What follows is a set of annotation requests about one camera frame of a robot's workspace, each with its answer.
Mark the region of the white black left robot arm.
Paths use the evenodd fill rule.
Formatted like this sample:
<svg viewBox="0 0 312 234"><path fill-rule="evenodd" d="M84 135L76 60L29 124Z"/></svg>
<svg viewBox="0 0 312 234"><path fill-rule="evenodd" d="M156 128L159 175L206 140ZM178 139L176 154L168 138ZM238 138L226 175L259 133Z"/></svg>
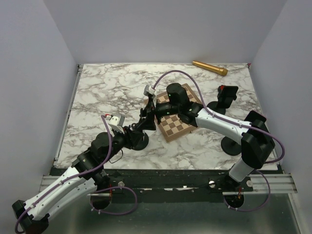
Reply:
<svg viewBox="0 0 312 234"><path fill-rule="evenodd" d="M17 200L13 211L17 218L15 232L18 234L41 234L50 220L78 198L108 191L111 185L104 175L104 164L123 148L142 150L149 143L143 131L129 127L123 131L107 131L96 136L91 146L79 154L72 165L52 184L26 201Z"/></svg>

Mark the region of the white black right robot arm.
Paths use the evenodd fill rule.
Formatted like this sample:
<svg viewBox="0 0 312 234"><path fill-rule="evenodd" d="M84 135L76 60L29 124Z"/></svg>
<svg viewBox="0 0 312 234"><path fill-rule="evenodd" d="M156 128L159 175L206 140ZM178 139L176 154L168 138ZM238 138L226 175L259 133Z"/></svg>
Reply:
<svg viewBox="0 0 312 234"><path fill-rule="evenodd" d="M148 97L146 107L140 113L140 128L155 130L156 123L164 116L177 115L185 124L205 128L222 134L221 147L227 154L237 149L241 158L228 171L224 185L235 191L251 172L262 168L275 147L272 135L265 125L266 119L257 112L251 111L244 121L227 117L212 111L203 103L192 102L184 87L172 83L166 88L169 101L158 103L156 90L145 86L144 95Z"/></svg>

